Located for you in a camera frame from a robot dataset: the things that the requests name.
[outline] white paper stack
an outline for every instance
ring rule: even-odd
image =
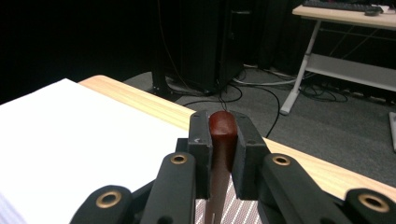
[[[93,191],[153,180],[187,136],[64,79],[0,105],[0,193],[26,223],[69,223]]]

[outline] wooden table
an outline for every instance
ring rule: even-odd
[[[171,103],[105,76],[90,77],[79,82],[79,84],[184,130],[189,129],[190,115],[194,111],[184,106]],[[283,153],[297,160],[323,190],[340,199],[345,198],[349,189],[367,188],[387,195],[393,201],[396,201],[396,188],[269,139],[264,138],[264,141],[273,153]]]

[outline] cable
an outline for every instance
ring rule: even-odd
[[[189,102],[184,104],[183,106],[187,106],[187,105],[193,105],[193,104],[198,104],[198,103],[221,103],[221,104],[227,104],[227,103],[232,103],[232,102],[236,102],[238,100],[240,100],[243,96],[242,91],[237,88],[235,85],[229,84],[230,86],[234,87],[236,90],[239,91],[239,96],[236,97],[235,99],[232,100],[224,100],[222,99],[221,96],[219,96],[218,100],[199,100],[199,101],[193,101],[193,102]],[[226,105],[221,105],[223,107],[224,110],[226,110],[227,106]]]
[[[192,88],[190,88],[189,85],[187,85],[187,83],[184,81],[183,77],[182,77],[182,76],[180,75],[180,73],[177,71],[177,67],[176,67],[176,65],[175,65],[175,62],[173,61],[172,55],[171,55],[171,53],[170,53],[170,51],[169,51],[169,48],[167,47],[167,44],[166,44],[166,41],[165,41],[165,36],[164,36],[164,34],[163,34],[163,21],[162,21],[162,19],[161,19],[162,14],[161,14],[161,3],[160,3],[160,0],[157,0],[157,4],[158,4],[157,6],[158,6],[158,18],[159,18],[159,24],[160,24],[161,40],[163,41],[163,46],[164,46],[164,48],[165,48],[166,54],[167,54],[169,60],[171,61],[172,67],[173,67],[173,69],[175,70],[175,73],[177,74],[178,78],[181,80],[181,82],[183,82],[184,86],[185,86],[188,90],[192,91]],[[192,95],[196,95],[195,93],[189,93],[189,92],[185,92],[185,91],[177,91],[177,90],[172,89],[172,88],[169,87],[169,86],[168,86],[168,88],[169,88],[169,90],[170,90],[171,92],[176,93],[176,94],[180,94],[180,95],[191,95],[191,94],[192,94]]]
[[[347,35],[349,35],[349,33],[352,31],[352,29],[355,26],[351,26],[349,28],[349,30],[343,35],[342,38],[340,38],[340,40],[338,41],[338,43],[335,45],[335,47],[332,49],[332,51],[330,52],[329,56],[332,56],[332,54],[335,52],[336,49],[338,49],[338,47],[340,46],[340,44],[344,41],[344,39],[347,37]]]
[[[346,55],[344,55],[344,57],[342,57],[341,59],[345,59],[347,56],[349,56],[351,53],[353,53],[356,49],[358,49],[362,44],[364,44],[370,37],[372,37],[379,29],[375,29],[373,30],[372,33],[370,33],[368,36],[366,36],[366,38],[364,38],[358,46],[356,46],[354,49],[352,49],[349,53],[347,53]]]
[[[307,97],[308,99],[319,101],[319,102],[334,102],[334,103],[345,103],[348,101],[347,97],[340,93],[340,92],[335,92],[341,96],[344,97],[344,100],[339,100],[337,97],[332,94],[332,91],[328,87],[322,87],[319,86],[319,89],[315,89],[315,85],[305,85],[303,88],[300,89],[300,93]],[[325,94],[330,95],[332,98],[327,98]]]
[[[279,115],[280,115],[280,102],[279,102],[279,98],[277,98],[277,96],[276,96],[272,91],[269,91],[269,90],[263,88],[262,86],[244,85],[244,86],[242,86],[242,87],[254,88],[254,89],[259,89],[259,90],[262,90],[262,91],[267,91],[267,92],[269,92],[270,94],[272,94],[272,95],[276,98],[276,103],[277,103],[276,118],[275,118],[273,124],[271,125],[271,128],[270,128],[270,130],[268,131],[267,135],[265,135],[265,138],[268,138],[268,137],[270,136],[272,130],[273,130],[274,127],[276,126],[276,123],[277,123],[277,121],[278,121],[278,119],[279,119]]]
[[[294,83],[296,80],[288,80],[288,81],[280,81],[280,82],[270,82],[270,83],[254,83],[254,82],[243,82],[236,78],[233,78],[233,81],[242,85],[251,85],[251,86],[278,86],[278,85],[287,85]]]

